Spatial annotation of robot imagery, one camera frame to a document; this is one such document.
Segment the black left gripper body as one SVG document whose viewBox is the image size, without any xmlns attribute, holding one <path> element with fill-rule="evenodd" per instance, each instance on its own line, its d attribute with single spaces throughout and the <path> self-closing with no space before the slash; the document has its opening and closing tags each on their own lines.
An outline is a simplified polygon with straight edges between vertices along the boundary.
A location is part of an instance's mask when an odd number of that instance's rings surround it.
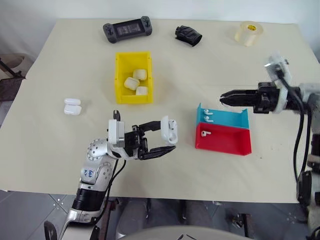
<svg viewBox="0 0 320 240">
<path fill-rule="evenodd" d="M 148 140 L 145 132 L 148 131 L 148 124 L 133 125 L 132 131 L 124 134 L 124 150 L 129 157 L 135 160 L 149 159 Z"/>
</svg>

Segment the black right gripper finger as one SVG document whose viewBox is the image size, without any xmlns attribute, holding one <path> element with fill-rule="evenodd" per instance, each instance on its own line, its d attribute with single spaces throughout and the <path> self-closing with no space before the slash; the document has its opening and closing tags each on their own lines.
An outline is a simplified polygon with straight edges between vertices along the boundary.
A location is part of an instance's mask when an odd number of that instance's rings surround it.
<svg viewBox="0 0 320 240">
<path fill-rule="evenodd" d="M 220 97 L 230 100 L 254 100 L 258 91 L 255 89 L 234 89 L 223 93 Z"/>
<path fill-rule="evenodd" d="M 257 104 L 257 99 L 248 96 L 228 96 L 221 97 L 220 102 L 231 107 L 253 107 Z"/>
</svg>

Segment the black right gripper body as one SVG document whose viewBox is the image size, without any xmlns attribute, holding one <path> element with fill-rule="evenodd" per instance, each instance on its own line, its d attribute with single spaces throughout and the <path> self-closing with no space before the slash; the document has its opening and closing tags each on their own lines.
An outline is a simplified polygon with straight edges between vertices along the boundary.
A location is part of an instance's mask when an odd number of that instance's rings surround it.
<svg viewBox="0 0 320 240">
<path fill-rule="evenodd" d="M 273 82 L 259 82 L 253 112 L 255 114 L 273 112 L 277 106 L 279 95 L 280 89 Z"/>
</svg>

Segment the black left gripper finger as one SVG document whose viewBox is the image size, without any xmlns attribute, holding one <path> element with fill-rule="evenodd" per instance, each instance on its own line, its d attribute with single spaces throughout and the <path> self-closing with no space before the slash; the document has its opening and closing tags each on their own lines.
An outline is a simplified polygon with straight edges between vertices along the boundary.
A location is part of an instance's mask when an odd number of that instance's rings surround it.
<svg viewBox="0 0 320 240">
<path fill-rule="evenodd" d="M 161 121 L 150 121 L 147 123 L 140 124 L 139 130 L 142 132 L 147 132 L 147 131 L 158 131 L 161 130 Z"/>
<path fill-rule="evenodd" d="M 171 146 L 161 146 L 157 148 L 152 148 L 150 151 L 143 152 L 139 155 L 140 160 L 150 160 L 155 158 L 160 158 L 176 148 L 175 145 Z"/>
</svg>

